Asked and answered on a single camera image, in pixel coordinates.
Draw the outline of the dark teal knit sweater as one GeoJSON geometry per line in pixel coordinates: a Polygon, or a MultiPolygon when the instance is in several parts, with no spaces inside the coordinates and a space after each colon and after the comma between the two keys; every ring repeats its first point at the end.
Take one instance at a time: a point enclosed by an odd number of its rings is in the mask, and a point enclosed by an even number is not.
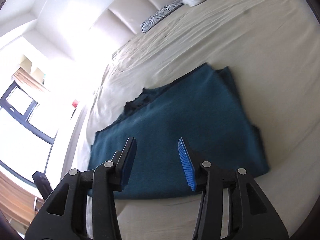
{"type": "Polygon", "coordinates": [[[248,119],[229,68],[202,64],[174,82],[144,89],[117,120],[95,135],[89,169],[110,160],[127,139],[137,142],[128,185],[117,199],[192,195],[178,155],[178,140],[221,168],[269,171],[259,129],[248,119]]]}

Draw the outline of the wooden chair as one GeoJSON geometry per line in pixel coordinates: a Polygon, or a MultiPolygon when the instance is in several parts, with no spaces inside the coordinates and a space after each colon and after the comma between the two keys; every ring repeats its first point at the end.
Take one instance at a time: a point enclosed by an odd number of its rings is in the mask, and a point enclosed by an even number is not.
{"type": "Polygon", "coordinates": [[[1,172],[1,211],[27,228],[44,204],[44,200],[18,186],[1,172]]]}

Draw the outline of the dark framed window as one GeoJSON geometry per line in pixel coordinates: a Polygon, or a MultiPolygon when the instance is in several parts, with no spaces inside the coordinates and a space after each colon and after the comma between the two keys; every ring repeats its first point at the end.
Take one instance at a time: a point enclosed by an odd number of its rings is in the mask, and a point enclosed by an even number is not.
{"type": "Polygon", "coordinates": [[[15,81],[1,96],[1,166],[29,185],[46,172],[55,139],[31,123],[39,106],[15,81]]]}

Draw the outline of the red box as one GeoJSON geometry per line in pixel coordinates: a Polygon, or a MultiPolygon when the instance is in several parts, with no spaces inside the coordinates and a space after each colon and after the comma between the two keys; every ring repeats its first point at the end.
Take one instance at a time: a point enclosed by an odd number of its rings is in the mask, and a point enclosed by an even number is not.
{"type": "Polygon", "coordinates": [[[76,108],[76,107],[78,106],[78,101],[74,100],[73,103],[72,103],[72,106],[73,106],[74,108],[76,108]]]}

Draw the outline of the brown curtain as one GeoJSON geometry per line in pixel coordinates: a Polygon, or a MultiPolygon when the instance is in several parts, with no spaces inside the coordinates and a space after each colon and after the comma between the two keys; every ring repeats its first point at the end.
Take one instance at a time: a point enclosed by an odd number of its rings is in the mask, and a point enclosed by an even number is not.
{"type": "Polygon", "coordinates": [[[23,84],[26,87],[40,90],[40,91],[47,91],[47,89],[40,84],[37,80],[35,80],[26,70],[22,67],[18,68],[16,72],[12,75],[12,78],[15,81],[18,81],[20,84],[23,84]]]}

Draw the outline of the cream padded headboard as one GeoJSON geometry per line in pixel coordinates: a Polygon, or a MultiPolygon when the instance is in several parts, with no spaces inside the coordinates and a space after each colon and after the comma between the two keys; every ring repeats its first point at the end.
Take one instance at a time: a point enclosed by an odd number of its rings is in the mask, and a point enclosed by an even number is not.
{"type": "Polygon", "coordinates": [[[173,0],[114,0],[100,15],[98,35],[120,47],[141,32],[140,25],[173,0]]]}

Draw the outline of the bed with beige sheet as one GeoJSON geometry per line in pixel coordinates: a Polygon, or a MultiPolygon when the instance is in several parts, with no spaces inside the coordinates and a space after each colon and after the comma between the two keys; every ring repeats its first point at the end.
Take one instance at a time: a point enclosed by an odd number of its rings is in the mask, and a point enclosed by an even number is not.
{"type": "Polygon", "coordinates": [[[204,62],[231,69],[271,167],[258,184],[294,234],[319,196],[319,23],[305,0],[207,0],[133,37],[106,66],[72,166],[87,169],[95,133],[143,88],[204,62]]]}

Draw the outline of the zebra print pillow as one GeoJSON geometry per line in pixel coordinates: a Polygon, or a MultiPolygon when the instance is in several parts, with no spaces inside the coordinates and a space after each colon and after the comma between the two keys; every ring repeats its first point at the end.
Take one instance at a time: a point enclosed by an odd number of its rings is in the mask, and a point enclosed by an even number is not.
{"type": "Polygon", "coordinates": [[[163,6],[161,9],[156,11],[153,15],[148,17],[140,25],[141,32],[147,33],[151,28],[153,28],[155,25],[157,25],[159,22],[161,22],[163,19],[165,19],[167,16],[169,16],[175,10],[180,8],[182,5],[183,5],[183,3],[180,0],[175,0],[167,5],[163,6]]]}

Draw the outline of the white wall shelf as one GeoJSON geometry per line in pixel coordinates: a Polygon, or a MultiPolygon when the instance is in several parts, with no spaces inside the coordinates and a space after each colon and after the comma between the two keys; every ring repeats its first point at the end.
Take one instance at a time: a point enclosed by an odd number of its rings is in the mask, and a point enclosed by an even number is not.
{"type": "Polygon", "coordinates": [[[37,66],[37,64],[31,62],[27,57],[23,57],[20,67],[23,68],[28,74],[31,75],[38,83],[44,85],[46,75],[45,73],[37,66]]]}

